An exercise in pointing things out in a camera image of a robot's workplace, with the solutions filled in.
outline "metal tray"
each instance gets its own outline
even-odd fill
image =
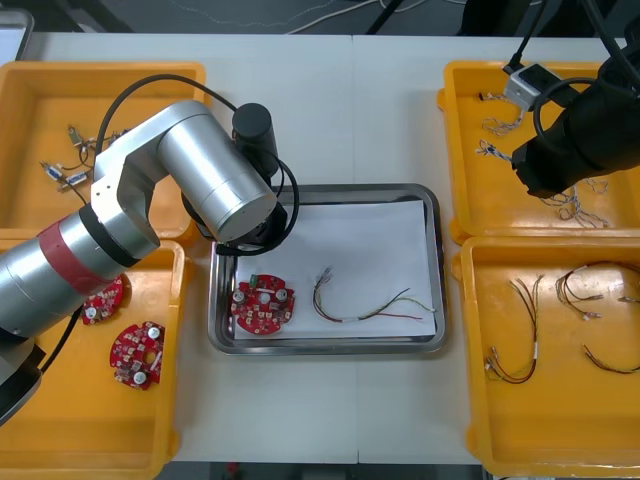
[[[302,205],[341,205],[422,200],[427,234],[427,255],[431,298],[436,308],[436,333],[415,337],[309,338],[238,340],[229,314],[229,298],[236,285],[233,257],[211,254],[209,282],[209,339],[218,350],[232,355],[339,355],[372,353],[434,352],[444,344],[447,332],[447,304],[444,289],[444,256],[440,236],[440,207],[435,195],[422,185],[307,185],[300,187]],[[291,188],[280,195],[291,205]]]
[[[15,60],[22,60],[22,55],[31,38],[31,32],[33,32],[33,16],[20,8],[0,7],[0,30],[17,28],[24,29],[24,34],[15,54]]]

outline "table surface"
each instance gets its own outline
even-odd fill
[[[457,59],[506,60],[518,39],[34,34],[26,59],[197,61],[232,102],[259,102],[301,184],[416,182],[440,201],[445,257],[458,248],[436,93]],[[595,39],[534,39],[526,60],[602,61]],[[215,115],[227,128],[221,105]],[[458,287],[447,269],[450,337],[432,356],[229,357],[206,335],[209,246],[188,252],[178,365],[176,460],[475,463]]]

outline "red circuit board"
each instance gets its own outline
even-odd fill
[[[91,295],[82,307],[82,323],[95,325],[111,318],[124,297],[125,276],[120,275],[111,285]]]
[[[162,325],[153,322],[131,325],[118,335],[111,347],[109,363],[116,369],[115,379],[141,390],[148,389],[152,383],[160,383],[163,348]]]
[[[294,292],[286,288],[284,280],[272,275],[252,275],[249,283],[241,282],[233,292],[231,315],[247,332],[269,335],[291,320],[294,303]]]

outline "silver robotic arm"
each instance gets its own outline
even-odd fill
[[[35,392],[44,352],[33,337],[160,244],[149,224],[171,175],[219,242],[264,222],[277,199],[202,103],[174,104],[96,159],[91,203],[0,256],[0,425]]]

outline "capacitor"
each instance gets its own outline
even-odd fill
[[[157,340],[160,338],[160,329],[158,327],[151,327],[147,332],[147,335],[151,340]]]
[[[84,311],[84,313],[88,319],[93,320],[94,318],[96,318],[98,311],[95,309],[95,307],[89,307]]]
[[[142,385],[146,381],[147,381],[147,374],[144,372],[136,372],[136,374],[133,376],[133,382],[136,385]]]
[[[284,302],[287,300],[287,291],[284,288],[281,288],[276,292],[276,298],[279,302]]]
[[[236,303],[243,303],[244,293],[242,293],[240,290],[236,290],[235,292],[233,292],[233,301]]]
[[[266,305],[267,303],[269,303],[271,301],[271,295],[269,295],[266,292],[262,292],[260,294],[260,297],[258,297],[260,300],[260,303],[263,305]]]

